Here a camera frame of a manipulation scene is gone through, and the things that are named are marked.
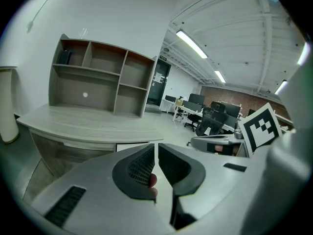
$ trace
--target black monitor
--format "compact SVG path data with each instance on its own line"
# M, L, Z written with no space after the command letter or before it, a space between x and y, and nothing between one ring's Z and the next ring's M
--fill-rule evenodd
M168 101L171 101L171 102L175 103L176 97L166 95L166 96L165 96L165 100L168 100Z
M212 101L211 108L213 108L217 112L225 112L226 107L222 103Z
M232 104L223 103L226 107L226 113L232 117L238 117L240 112L240 107Z
M205 96L201 96L198 94L190 94L188 101L195 103L195 104L203 105L204 99L205 99Z

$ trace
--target white ceiling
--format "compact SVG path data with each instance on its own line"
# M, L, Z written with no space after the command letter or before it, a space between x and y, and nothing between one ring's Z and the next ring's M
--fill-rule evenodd
M179 29L195 40L207 59L176 36ZM279 102L274 93L298 68L303 45L304 40L279 2L178 0L160 54L203 85ZM214 71L221 71L225 85Z

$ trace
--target shelf compartment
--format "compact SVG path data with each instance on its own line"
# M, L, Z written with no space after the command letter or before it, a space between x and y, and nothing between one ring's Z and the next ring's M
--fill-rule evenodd
M120 74L125 55L125 49L91 42L91 47L88 48L84 59L84 66Z
M75 66L75 65L61 65L61 64L52 64L54 67L63 67L63 68L74 68L74 69L81 69L85 71L94 71L98 73L103 73L103 74L108 74L112 76L120 76L120 74L109 72L109 71L104 71L104 70L98 70L98 69L93 69L89 67L84 67L84 66Z
M128 117L141 117L147 91L120 84L114 113Z
M89 41L64 39L60 40L61 48L59 49L58 57L61 50L72 50L69 58L69 65L82 66L83 59L89 44Z
M147 89L154 60L129 51L125 60L120 82Z
M53 66L56 85L50 105L69 104L113 111L118 76L84 69Z

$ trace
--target doorway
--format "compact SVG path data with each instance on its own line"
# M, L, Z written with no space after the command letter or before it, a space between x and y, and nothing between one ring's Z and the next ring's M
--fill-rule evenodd
M151 82L147 104L160 106L171 65L158 59Z

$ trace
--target exit sign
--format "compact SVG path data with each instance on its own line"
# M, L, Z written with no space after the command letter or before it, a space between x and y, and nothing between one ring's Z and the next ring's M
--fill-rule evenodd
M160 59L162 59L163 61L166 61L166 60L167 60L166 57L163 57L163 56L161 56L161 55L160 55Z

